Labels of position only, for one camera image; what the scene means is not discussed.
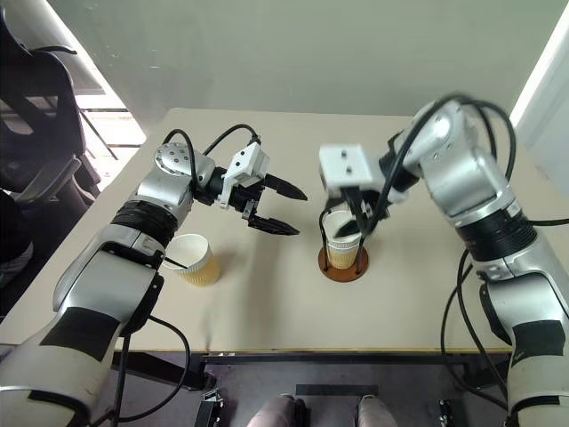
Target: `table leg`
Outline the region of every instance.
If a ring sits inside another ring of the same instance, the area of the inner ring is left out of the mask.
[[[113,355],[112,367],[118,369],[120,353]],[[191,390],[210,389],[215,385],[215,378],[206,372],[202,356],[197,354],[191,358],[190,369],[184,377],[184,387]],[[183,368],[145,352],[133,351],[128,356],[126,372],[158,383],[177,384]]]

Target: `beige table surface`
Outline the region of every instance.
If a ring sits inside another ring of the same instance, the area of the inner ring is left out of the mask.
[[[153,314],[179,327],[194,350],[438,349],[443,308],[463,245],[423,183],[411,190],[404,204],[390,209],[391,218],[369,239],[370,268],[361,279],[335,283],[317,267],[317,216],[325,202],[318,148],[328,143],[360,143],[381,153],[388,138],[408,121],[409,117],[171,110],[0,324],[0,342],[20,343],[52,318],[52,291],[58,278],[148,172],[154,150],[169,130],[187,130],[195,148],[203,150],[226,128],[248,123],[261,135],[271,157],[269,171],[298,185],[309,197],[308,202],[300,202],[267,189],[259,212],[291,223],[301,234],[270,236],[246,227],[240,213],[195,203],[179,234],[208,238],[220,258],[222,277],[212,286],[199,288],[161,269],[165,284]],[[499,147],[505,157],[503,134]],[[232,136],[213,157],[226,166],[247,142],[246,134]],[[526,214],[534,219],[569,216],[569,200],[538,173],[523,148],[518,151],[512,182]],[[545,232],[569,268],[569,227]],[[465,299],[475,329],[489,349],[504,349],[486,323],[477,298],[478,281],[472,276],[465,284]],[[451,349],[474,348],[456,306],[447,336]],[[182,349],[174,334],[151,322],[133,336],[131,346],[133,350]]]

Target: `yellow paper cup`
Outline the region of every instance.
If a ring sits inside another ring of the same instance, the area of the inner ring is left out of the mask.
[[[341,210],[332,211],[323,220],[328,261],[335,269],[349,269],[356,260],[359,239],[362,234],[352,234],[343,238],[334,237],[344,224],[354,218],[350,211]]]
[[[198,234],[174,238],[166,248],[166,256],[187,267],[184,269],[168,261],[163,262],[167,269],[174,270],[192,285],[211,285],[220,276],[220,265],[207,239]]]

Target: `white wall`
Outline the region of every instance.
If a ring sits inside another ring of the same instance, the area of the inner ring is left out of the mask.
[[[143,128],[172,107],[511,108],[565,0],[50,0]]]

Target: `floor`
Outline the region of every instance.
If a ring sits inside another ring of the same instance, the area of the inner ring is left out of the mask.
[[[163,354],[163,359],[181,365],[183,356]],[[436,427],[438,401],[458,398],[449,374],[441,366],[410,365],[323,365],[300,362],[271,362],[233,366],[210,366],[207,371],[218,379],[217,387],[226,401],[222,426],[246,426],[249,419],[270,396],[294,394],[297,384],[349,384],[376,386],[379,396],[391,409],[399,427]],[[116,372],[112,372],[101,395],[95,414],[112,405]],[[168,385],[128,376],[122,415],[132,415],[158,403],[171,390]],[[138,422],[142,426],[194,426],[201,399],[199,391],[182,390],[167,406]],[[358,396],[302,396],[311,408],[312,427],[348,427],[353,425]],[[500,426],[504,413],[480,401],[464,399],[469,427]]]

